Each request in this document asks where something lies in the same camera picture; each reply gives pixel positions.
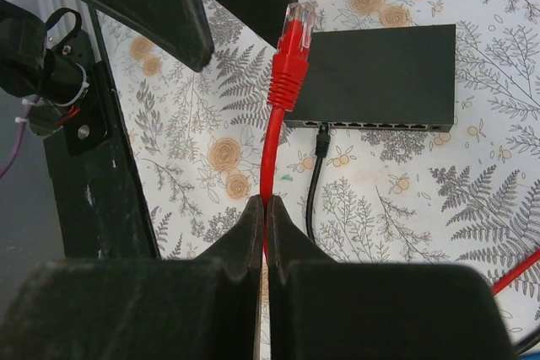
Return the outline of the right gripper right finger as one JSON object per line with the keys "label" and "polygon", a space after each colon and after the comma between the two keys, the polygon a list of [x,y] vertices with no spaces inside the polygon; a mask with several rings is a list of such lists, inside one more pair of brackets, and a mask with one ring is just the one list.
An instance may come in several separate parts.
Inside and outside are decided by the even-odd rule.
{"label": "right gripper right finger", "polygon": [[514,359],[481,276],[448,264],[338,262],[267,205],[274,359]]}

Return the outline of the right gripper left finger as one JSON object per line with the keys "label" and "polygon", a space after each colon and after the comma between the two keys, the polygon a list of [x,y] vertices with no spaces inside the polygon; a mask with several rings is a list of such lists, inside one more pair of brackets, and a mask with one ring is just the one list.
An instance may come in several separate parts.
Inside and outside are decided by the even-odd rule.
{"label": "right gripper left finger", "polygon": [[4,359],[256,359],[264,208],[192,260],[48,261],[10,304]]}

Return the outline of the black network switch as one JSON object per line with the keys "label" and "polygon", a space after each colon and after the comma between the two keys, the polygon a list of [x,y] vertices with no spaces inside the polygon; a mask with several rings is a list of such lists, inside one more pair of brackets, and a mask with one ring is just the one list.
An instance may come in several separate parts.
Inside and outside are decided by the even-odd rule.
{"label": "black network switch", "polygon": [[448,132],[455,113],[456,26],[317,32],[292,128]]}

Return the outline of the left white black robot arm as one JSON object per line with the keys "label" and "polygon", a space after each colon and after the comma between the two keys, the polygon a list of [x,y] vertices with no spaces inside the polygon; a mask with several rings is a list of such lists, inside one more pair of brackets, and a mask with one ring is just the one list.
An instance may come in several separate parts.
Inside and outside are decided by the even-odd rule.
{"label": "left white black robot arm", "polygon": [[[214,43],[203,0],[82,0],[127,27],[195,72],[210,62]],[[297,0],[216,0],[269,45],[282,32],[285,10]],[[13,5],[1,4],[1,86],[22,98],[38,94],[59,105],[78,97],[84,80],[73,63],[54,56],[46,34],[64,15],[59,9],[48,20]]]}

